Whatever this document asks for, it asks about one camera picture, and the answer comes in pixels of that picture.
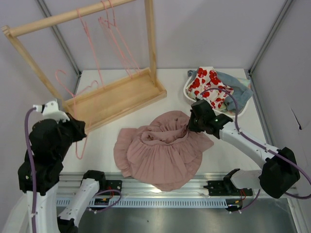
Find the pink pleated skirt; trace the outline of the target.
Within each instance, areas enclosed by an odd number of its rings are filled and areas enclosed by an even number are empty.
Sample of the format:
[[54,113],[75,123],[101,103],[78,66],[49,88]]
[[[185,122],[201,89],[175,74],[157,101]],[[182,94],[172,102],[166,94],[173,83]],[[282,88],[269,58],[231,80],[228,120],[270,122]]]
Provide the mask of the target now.
[[201,166],[203,153],[214,143],[204,133],[188,130],[189,117],[170,111],[149,125],[120,130],[114,161],[124,177],[173,191],[191,180]]

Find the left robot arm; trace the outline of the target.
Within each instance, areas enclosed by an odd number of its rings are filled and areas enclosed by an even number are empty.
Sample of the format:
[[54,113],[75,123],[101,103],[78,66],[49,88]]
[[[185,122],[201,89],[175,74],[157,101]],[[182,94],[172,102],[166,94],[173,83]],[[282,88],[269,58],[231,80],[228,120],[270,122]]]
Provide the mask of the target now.
[[27,150],[18,169],[20,190],[26,194],[30,229],[34,233],[76,233],[90,200],[106,185],[104,172],[88,170],[68,208],[56,213],[56,196],[63,160],[75,142],[86,138],[85,122],[44,119],[29,131],[28,111],[24,119]]

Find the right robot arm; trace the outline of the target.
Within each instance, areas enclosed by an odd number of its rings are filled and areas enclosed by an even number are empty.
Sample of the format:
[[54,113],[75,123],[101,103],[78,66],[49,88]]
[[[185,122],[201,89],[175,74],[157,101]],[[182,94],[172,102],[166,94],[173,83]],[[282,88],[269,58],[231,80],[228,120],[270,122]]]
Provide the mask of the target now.
[[190,131],[206,132],[233,145],[259,166],[258,170],[237,168],[229,172],[224,177],[227,185],[236,189],[262,189],[278,199],[300,180],[294,153],[289,148],[278,149],[244,133],[232,118],[216,115],[205,100],[193,103],[190,112]]

